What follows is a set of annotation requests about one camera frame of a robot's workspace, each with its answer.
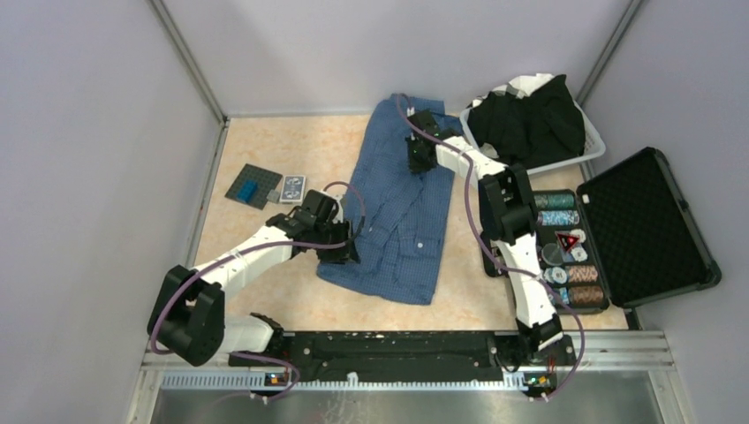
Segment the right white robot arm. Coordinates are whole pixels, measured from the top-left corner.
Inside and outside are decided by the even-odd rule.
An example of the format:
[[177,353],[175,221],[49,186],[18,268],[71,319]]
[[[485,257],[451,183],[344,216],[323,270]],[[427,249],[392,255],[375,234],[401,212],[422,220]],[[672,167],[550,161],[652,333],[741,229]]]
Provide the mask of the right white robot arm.
[[440,166],[473,187],[479,198],[480,226],[503,258],[515,299],[518,353],[541,364],[564,332],[541,281],[537,254],[538,209],[526,170],[499,163],[481,153],[450,128],[441,129],[429,110],[405,112],[412,134],[407,143],[409,170],[422,173]]

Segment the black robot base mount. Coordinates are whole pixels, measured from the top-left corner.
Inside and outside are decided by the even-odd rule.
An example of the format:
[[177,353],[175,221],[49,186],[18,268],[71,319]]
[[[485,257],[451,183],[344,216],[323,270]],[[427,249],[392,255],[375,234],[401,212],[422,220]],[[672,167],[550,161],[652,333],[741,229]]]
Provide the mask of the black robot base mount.
[[274,337],[264,356],[295,366],[302,382],[490,382],[521,367],[565,367],[571,338],[532,353],[511,331],[315,332]]

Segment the blue checkered long sleeve shirt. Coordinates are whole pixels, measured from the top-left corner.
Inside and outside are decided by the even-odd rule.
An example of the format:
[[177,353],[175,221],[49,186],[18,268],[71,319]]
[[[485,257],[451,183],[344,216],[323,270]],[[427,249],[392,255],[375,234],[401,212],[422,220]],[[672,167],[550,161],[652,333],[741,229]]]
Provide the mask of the blue checkered long sleeve shirt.
[[365,221],[354,242],[360,261],[320,264],[316,274],[354,292],[425,306],[437,285],[454,174],[442,167],[410,172],[407,106],[431,111],[441,128],[460,129],[441,101],[392,95],[377,104],[350,179],[354,189],[345,195],[345,217]]

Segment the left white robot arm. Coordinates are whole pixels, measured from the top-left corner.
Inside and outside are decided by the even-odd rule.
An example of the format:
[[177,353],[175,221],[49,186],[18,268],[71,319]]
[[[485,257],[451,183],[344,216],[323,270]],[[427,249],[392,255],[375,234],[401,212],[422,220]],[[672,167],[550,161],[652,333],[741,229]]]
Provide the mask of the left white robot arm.
[[355,239],[363,231],[367,210],[358,202],[357,223],[345,217],[344,200],[326,190],[310,190],[301,204],[270,217],[254,235],[211,261],[188,268],[176,265],[164,276],[149,318],[149,348],[175,354],[199,367],[219,352],[251,354],[262,365],[283,354],[282,327],[262,314],[227,320],[227,301],[266,271],[308,250],[319,262],[359,261]]

